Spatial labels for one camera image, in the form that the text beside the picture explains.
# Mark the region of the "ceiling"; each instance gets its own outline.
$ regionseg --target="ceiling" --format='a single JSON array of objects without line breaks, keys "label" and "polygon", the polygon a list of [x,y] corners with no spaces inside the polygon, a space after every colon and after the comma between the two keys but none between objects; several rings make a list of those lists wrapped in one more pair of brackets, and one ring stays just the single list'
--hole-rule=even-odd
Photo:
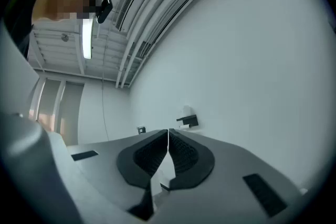
[{"label": "ceiling", "polygon": [[77,20],[39,20],[30,35],[28,61],[36,70],[104,77],[117,81],[116,87],[129,87],[156,43],[191,1],[112,0],[113,10],[105,22],[93,25],[89,60],[83,58]]}]

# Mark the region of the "person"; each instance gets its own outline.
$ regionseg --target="person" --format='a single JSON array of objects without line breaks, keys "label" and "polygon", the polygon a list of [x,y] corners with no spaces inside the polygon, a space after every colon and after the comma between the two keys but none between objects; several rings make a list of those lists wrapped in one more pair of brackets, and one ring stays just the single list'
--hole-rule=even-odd
[{"label": "person", "polygon": [[29,34],[41,18],[53,21],[93,17],[101,0],[11,0],[6,7],[4,22],[19,51],[27,59]]}]

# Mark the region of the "white ceiling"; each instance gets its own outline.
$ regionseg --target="white ceiling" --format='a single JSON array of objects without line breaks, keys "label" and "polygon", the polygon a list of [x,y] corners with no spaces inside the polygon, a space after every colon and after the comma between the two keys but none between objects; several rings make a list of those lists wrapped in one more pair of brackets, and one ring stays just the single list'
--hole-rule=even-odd
[{"label": "white ceiling", "polygon": [[[82,56],[81,51],[81,28],[75,20],[64,20],[61,22],[52,22],[50,20],[40,20],[34,24],[33,31],[30,35],[30,47],[28,54],[29,63],[37,70],[74,74],[77,76],[102,78],[104,71],[104,79],[116,81],[120,69],[121,61],[125,53],[130,32],[119,31],[116,27],[118,14],[123,7],[125,0],[112,0],[113,10],[103,24],[100,25],[99,37],[98,24],[94,23],[92,37],[92,59],[87,60]],[[137,13],[143,0],[133,2],[132,12]],[[187,0],[172,0],[164,9],[162,16],[157,23],[151,28],[148,36],[141,45],[140,50],[136,54],[135,60],[131,63],[130,71],[125,79],[125,85],[134,78],[135,73],[142,66],[144,58],[150,54],[150,48],[156,42],[157,38],[161,38],[160,33],[167,26],[171,18],[176,12],[186,3]],[[156,6],[153,6],[153,12],[163,2],[157,0]],[[147,20],[143,21],[141,30],[146,26]],[[68,41],[61,39],[62,34],[67,35]],[[122,76],[128,66],[129,59],[133,53],[134,45],[132,46],[129,56],[122,70]]]}]

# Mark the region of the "white fixture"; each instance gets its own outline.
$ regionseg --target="white fixture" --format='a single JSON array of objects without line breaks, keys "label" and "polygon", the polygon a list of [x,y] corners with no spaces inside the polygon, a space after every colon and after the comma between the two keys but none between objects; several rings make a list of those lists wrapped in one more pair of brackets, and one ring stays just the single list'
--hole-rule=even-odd
[{"label": "white fixture", "polygon": [[83,19],[82,46],[85,59],[91,59],[91,41],[92,41],[93,18]]}]

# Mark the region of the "fluorescent light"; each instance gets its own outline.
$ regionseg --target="fluorescent light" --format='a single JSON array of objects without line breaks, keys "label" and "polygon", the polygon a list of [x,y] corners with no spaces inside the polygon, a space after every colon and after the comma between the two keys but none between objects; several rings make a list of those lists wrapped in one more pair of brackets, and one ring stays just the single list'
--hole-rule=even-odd
[{"label": "fluorescent light", "polygon": [[83,19],[82,46],[85,59],[91,59],[92,27],[93,19]]}]

